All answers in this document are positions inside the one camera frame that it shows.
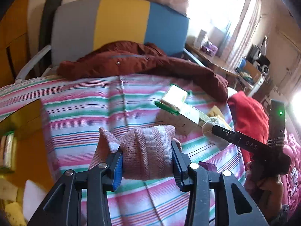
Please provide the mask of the wooden wardrobe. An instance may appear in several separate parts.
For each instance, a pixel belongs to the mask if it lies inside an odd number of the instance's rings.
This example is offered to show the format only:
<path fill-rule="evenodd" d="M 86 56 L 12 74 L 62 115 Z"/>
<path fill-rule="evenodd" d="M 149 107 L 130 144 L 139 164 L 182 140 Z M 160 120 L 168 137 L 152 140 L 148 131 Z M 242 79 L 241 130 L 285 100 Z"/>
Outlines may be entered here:
<path fill-rule="evenodd" d="M 1 12 L 1 87 L 10 85 L 29 60 L 29 0 L 9 0 Z"/>

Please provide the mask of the grey yellow blue chair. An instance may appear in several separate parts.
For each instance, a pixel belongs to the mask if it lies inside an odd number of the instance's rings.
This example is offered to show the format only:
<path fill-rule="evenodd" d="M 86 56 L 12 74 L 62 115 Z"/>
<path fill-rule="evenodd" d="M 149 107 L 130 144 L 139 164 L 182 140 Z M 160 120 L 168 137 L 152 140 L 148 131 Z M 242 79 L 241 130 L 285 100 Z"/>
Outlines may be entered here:
<path fill-rule="evenodd" d="M 168 56 L 201 62 L 184 46 L 189 19 L 177 11 L 144 0 L 77 0 L 61 4 L 55 12 L 50 45 L 33 56 L 16 76 L 26 79 L 39 61 L 51 52 L 52 63 L 43 73 L 62 61 L 75 61 L 101 46 L 121 40 L 150 42 Z"/>

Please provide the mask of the white box on desk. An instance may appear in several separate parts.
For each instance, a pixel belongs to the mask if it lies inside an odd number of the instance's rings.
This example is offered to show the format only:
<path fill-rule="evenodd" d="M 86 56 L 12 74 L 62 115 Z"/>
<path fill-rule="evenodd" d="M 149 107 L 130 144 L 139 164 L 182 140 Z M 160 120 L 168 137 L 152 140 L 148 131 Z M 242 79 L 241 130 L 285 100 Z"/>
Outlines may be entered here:
<path fill-rule="evenodd" d="M 193 46 L 197 50 L 200 50 L 207 41 L 208 41 L 207 32 L 204 30 L 201 30 L 199 35 L 195 38 Z"/>

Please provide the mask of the black speaker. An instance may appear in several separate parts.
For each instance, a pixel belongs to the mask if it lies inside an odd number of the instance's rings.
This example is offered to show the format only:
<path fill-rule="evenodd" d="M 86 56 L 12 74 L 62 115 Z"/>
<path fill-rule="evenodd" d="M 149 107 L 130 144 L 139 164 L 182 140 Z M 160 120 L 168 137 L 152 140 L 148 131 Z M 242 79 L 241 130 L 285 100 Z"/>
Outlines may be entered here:
<path fill-rule="evenodd" d="M 260 56 L 259 59 L 256 60 L 258 63 L 258 69 L 261 71 L 263 76 L 267 76 L 269 74 L 269 66 L 270 61 L 266 56 Z"/>

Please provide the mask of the wooden side desk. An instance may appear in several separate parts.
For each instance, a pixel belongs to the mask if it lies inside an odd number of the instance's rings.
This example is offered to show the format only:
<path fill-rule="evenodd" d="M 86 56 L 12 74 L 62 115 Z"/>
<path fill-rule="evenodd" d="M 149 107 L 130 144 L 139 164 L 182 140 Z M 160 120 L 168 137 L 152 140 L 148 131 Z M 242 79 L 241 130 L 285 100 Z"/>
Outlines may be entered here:
<path fill-rule="evenodd" d="M 211 57 L 206 53 L 197 50 L 189 43 L 185 44 L 185 49 L 196 56 L 205 66 L 224 76 L 228 80 L 230 87 L 236 91 L 242 90 L 247 96 L 253 96 L 264 83 L 264 77 L 261 72 L 249 61 L 246 61 L 241 71 L 250 75 L 253 83 L 245 80 L 243 76 L 236 71 L 236 69 L 229 69 L 228 65 L 219 57 Z"/>

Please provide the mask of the pink sock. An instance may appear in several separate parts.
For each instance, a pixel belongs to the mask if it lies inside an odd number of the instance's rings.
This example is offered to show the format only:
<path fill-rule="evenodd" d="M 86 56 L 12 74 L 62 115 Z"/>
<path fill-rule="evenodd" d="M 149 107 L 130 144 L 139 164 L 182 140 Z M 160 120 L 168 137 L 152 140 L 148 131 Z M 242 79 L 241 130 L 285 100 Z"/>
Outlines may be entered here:
<path fill-rule="evenodd" d="M 104 128 L 99 129 L 100 138 L 89 169 L 105 162 L 110 154 L 120 148 L 123 152 L 123 177 L 129 180 L 154 180 L 173 176 L 172 146 L 182 151 L 175 138 L 172 125 L 151 128 L 134 128 L 117 139 Z"/>

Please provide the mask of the red cloth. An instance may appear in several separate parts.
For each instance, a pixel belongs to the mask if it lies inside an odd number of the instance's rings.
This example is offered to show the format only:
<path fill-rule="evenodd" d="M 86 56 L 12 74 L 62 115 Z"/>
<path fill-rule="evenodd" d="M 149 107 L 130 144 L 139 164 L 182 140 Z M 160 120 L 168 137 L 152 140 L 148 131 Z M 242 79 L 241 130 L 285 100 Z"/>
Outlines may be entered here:
<path fill-rule="evenodd" d="M 227 103 L 231 110 L 235 131 L 246 134 L 267 143 L 269 118 L 263 106 L 252 97 L 240 91 L 228 98 Z"/>

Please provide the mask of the dark red jacket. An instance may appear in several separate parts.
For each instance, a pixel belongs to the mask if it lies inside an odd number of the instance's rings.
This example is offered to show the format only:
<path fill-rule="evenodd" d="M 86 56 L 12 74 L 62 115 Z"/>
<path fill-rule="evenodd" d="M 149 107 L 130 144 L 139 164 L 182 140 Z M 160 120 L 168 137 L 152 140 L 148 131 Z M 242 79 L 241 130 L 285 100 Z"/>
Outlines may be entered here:
<path fill-rule="evenodd" d="M 103 78 L 142 73 L 191 80 L 218 102 L 228 99 L 228 81 L 213 70 L 169 57 L 153 43 L 116 41 L 73 61 L 60 63 L 57 74 L 68 79 Z"/>

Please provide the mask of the purple small packet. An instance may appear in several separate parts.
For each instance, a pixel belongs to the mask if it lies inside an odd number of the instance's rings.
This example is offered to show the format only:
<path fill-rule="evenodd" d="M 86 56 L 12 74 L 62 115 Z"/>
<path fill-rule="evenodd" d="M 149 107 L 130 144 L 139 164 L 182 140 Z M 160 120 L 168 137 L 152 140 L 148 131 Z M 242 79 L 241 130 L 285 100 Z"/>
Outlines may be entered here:
<path fill-rule="evenodd" d="M 211 171 L 211 172 L 214 172 L 214 173 L 217 172 L 217 167 L 216 167 L 215 164 L 202 162 L 202 161 L 199 161 L 198 164 L 207 171 Z"/>

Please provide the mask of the purple box on desk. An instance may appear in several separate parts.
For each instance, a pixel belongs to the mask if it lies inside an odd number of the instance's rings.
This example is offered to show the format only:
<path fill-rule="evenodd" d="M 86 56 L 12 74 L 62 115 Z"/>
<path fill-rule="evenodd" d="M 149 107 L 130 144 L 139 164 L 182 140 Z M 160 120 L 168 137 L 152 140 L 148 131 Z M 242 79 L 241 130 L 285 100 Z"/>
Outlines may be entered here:
<path fill-rule="evenodd" d="M 218 51 L 218 47 L 216 47 L 215 45 L 213 45 L 210 41 L 207 41 L 202 47 L 201 50 L 211 56 L 214 57 Z"/>

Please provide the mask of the yellow spotted plush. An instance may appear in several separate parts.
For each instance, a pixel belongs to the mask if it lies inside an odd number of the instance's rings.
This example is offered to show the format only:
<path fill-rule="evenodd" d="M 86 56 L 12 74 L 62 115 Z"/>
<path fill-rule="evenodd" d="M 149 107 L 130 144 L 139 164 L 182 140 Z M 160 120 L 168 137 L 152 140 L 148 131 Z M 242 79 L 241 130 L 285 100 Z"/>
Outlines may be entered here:
<path fill-rule="evenodd" d="M 6 217 L 11 225 L 26 226 L 27 223 L 22 213 L 22 207 L 18 202 L 12 202 L 5 205 Z"/>

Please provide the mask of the striped tablecloth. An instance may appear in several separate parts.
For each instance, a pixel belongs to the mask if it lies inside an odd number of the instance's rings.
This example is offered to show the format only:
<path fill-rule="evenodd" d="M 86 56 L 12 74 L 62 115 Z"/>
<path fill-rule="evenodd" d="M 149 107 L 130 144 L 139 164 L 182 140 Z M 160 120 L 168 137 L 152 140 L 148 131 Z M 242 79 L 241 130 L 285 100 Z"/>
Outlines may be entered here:
<path fill-rule="evenodd" d="M 187 103 L 208 112 L 216 102 L 191 81 L 163 76 L 128 75 L 66 81 L 44 76 L 1 89 L 1 118 L 41 99 L 49 114 L 52 140 L 44 145 L 42 134 L 27 143 L 20 166 L 31 180 L 49 190 L 60 175 L 73 169 L 85 171 L 92 160 L 104 127 L 117 138 L 133 128 L 160 124 L 156 101 L 170 85 L 189 92 Z M 183 225 L 189 195 L 173 178 L 122 180 L 108 194 L 113 225 Z"/>

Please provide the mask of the white tea box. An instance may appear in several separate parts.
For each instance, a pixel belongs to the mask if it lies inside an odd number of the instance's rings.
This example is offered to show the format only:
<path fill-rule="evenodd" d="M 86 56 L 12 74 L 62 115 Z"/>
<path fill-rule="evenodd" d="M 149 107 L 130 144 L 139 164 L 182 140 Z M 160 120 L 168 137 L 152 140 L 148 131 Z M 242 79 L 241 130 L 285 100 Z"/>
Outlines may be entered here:
<path fill-rule="evenodd" d="M 198 109 L 188 104 L 183 103 L 179 111 L 161 102 L 155 102 L 155 105 L 160 108 L 157 118 L 168 125 L 173 125 L 178 133 L 187 136 L 199 124 Z"/>

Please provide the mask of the white sock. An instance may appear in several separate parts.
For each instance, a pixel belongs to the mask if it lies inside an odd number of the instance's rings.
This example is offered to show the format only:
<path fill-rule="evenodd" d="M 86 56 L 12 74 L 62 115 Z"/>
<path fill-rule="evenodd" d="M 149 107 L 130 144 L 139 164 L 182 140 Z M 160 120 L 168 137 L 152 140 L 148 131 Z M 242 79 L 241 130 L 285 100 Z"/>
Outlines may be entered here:
<path fill-rule="evenodd" d="M 232 128 L 226 122 L 213 122 L 210 118 L 202 126 L 203 135 L 214 143 L 219 151 L 226 149 L 230 143 L 218 135 L 222 130 L 232 131 Z"/>

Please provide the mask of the gold tin box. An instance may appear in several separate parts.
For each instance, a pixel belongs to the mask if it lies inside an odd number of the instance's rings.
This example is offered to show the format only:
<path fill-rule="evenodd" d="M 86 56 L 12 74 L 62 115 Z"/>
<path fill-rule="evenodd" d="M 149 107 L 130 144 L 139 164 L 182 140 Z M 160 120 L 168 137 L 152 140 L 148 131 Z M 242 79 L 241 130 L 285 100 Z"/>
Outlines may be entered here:
<path fill-rule="evenodd" d="M 26 223 L 54 185 L 49 115 L 40 99 L 1 121 L 1 211 L 18 202 Z"/>

